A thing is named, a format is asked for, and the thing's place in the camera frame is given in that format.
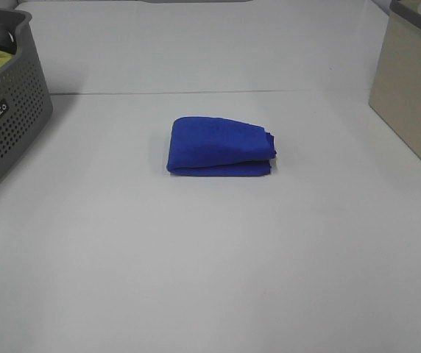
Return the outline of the beige storage box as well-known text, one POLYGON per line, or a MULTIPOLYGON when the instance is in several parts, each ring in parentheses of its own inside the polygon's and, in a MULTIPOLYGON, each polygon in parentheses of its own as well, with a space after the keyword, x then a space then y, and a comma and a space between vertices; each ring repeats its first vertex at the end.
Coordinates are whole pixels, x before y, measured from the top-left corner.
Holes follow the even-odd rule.
POLYGON ((392 1, 370 107, 421 159, 421 1, 392 1))

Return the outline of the blue microfibre towel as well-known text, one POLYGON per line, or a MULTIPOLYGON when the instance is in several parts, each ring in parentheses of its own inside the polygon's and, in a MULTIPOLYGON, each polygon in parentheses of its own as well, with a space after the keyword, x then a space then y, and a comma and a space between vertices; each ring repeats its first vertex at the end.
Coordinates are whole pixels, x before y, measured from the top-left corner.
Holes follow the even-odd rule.
POLYGON ((193 177, 260 177, 271 173, 274 136, 263 127, 213 117, 178 118, 166 169, 193 177))

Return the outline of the grey perforated plastic basket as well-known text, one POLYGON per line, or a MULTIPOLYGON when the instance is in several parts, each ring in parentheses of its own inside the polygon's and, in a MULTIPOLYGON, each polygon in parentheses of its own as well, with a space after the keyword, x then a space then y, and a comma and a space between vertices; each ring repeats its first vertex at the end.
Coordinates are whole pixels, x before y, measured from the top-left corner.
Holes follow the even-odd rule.
POLYGON ((0 181, 52 116, 53 106, 24 11, 0 9, 0 24, 15 36, 17 51, 0 68, 0 181))

